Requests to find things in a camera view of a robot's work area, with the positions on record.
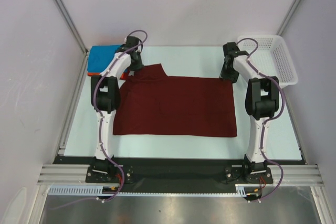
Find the dark red t shirt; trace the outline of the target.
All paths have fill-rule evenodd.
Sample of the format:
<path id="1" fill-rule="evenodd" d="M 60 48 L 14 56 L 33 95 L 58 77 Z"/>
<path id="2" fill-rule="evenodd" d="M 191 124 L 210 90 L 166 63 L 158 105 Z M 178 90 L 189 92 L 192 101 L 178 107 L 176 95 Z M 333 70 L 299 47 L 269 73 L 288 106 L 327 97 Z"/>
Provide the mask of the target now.
<path id="1" fill-rule="evenodd" d="M 230 81 L 168 76 L 156 64 L 129 74 L 120 93 L 115 135 L 237 136 Z"/>

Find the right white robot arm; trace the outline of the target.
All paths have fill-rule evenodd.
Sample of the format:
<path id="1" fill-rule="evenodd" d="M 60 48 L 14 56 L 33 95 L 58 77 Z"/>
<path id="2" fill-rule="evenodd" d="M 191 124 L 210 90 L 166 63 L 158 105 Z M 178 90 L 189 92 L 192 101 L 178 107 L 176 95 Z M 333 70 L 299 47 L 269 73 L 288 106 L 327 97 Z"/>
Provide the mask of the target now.
<path id="1" fill-rule="evenodd" d="M 250 40 L 255 43 L 250 53 L 240 50 L 236 42 L 223 45 L 224 63 L 219 78 L 236 83 L 243 77 L 247 83 L 245 110 L 250 117 L 250 134 L 241 177 L 254 183 L 267 173 L 267 131 L 270 121 L 283 106 L 280 105 L 278 78 L 263 74 L 253 65 L 251 56 L 258 49 L 258 42 Z"/>

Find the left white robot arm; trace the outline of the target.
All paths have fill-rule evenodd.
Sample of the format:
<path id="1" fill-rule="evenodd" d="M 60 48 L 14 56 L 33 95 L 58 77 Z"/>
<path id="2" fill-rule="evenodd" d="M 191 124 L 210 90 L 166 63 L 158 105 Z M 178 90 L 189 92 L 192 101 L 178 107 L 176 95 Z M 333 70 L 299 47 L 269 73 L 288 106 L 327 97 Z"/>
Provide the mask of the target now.
<path id="1" fill-rule="evenodd" d="M 110 162 L 114 156 L 110 139 L 114 118 L 121 103 L 118 81 L 126 70 L 135 71 L 143 67 L 142 48 L 141 39 L 128 35 L 106 68 L 91 77 L 91 104 L 98 123 L 98 142 L 91 168 L 104 182 L 112 181 L 116 171 L 115 164 Z"/>

